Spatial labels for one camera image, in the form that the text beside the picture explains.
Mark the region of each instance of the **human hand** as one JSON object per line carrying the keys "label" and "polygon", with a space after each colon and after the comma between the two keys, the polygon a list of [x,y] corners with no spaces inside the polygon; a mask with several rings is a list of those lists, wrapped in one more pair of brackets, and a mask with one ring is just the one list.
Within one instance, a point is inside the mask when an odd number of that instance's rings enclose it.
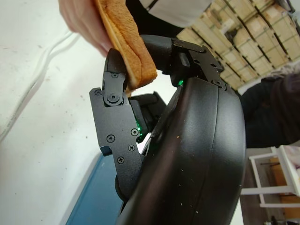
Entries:
{"label": "human hand", "polygon": [[60,14],[73,32],[106,55],[112,47],[93,0],[59,0]]}

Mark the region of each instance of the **green led light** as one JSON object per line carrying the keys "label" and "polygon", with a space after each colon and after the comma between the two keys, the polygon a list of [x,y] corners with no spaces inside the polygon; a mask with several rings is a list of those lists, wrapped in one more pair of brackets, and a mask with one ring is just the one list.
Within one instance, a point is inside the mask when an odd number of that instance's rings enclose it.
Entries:
{"label": "green led light", "polygon": [[181,86],[183,84],[183,80],[178,82],[178,86]]}
{"label": "green led light", "polygon": [[135,120],[135,122],[136,122],[136,125],[137,125],[137,130],[138,130],[138,131],[141,131],[141,126],[140,126],[140,124],[137,122],[137,120]]}

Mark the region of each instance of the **toast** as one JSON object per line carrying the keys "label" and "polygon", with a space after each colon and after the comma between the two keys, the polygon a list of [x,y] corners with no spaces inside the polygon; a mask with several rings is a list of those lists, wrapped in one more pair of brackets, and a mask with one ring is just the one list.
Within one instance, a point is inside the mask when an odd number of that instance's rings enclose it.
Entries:
{"label": "toast", "polygon": [[114,48],[125,62],[129,74],[127,90],[151,83],[157,77],[156,67],[125,1],[94,1]]}

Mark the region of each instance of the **blue panel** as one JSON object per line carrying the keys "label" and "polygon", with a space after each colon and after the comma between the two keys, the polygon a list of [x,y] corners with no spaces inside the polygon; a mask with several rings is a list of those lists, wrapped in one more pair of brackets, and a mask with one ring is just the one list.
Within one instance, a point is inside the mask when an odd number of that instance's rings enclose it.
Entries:
{"label": "blue panel", "polygon": [[113,156],[100,156],[66,225],[115,224],[122,205],[114,186],[116,174]]}

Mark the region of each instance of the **robotic hand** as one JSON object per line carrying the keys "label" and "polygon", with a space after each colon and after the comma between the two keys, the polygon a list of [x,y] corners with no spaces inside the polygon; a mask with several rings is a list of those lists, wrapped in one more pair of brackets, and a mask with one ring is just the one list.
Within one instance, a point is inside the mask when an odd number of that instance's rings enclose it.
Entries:
{"label": "robotic hand", "polygon": [[[99,146],[112,154],[123,200],[118,225],[227,225],[240,195],[245,127],[238,97],[202,46],[142,36],[157,69],[177,87],[166,106],[157,93],[127,98],[127,70],[108,53],[103,87],[90,99]],[[140,154],[136,142],[151,133]]]}

